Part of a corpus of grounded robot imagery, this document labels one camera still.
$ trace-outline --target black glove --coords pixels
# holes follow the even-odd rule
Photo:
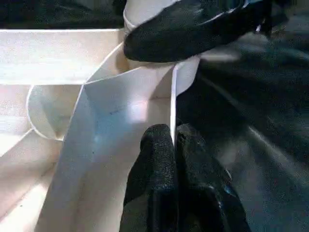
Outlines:
[[[177,128],[180,228],[184,232],[249,232],[228,172],[190,125]]]
[[[124,52],[146,62],[186,59],[256,30],[270,7],[268,0],[182,0],[134,29]]]
[[[175,152],[167,125],[150,127],[127,180],[120,232],[175,232],[178,183]]]
[[[249,232],[228,173],[192,127],[150,127],[128,176],[120,232]]]

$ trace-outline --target curved paper strip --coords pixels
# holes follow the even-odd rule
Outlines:
[[[150,64],[82,88],[37,232],[119,230],[141,136],[151,125],[170,125],[171,99],[191,85],[198,62],[174,72],[173,65]]]
[[[63,140],[80,85],[33,86],[27,99],[28,117],[42,137]]]

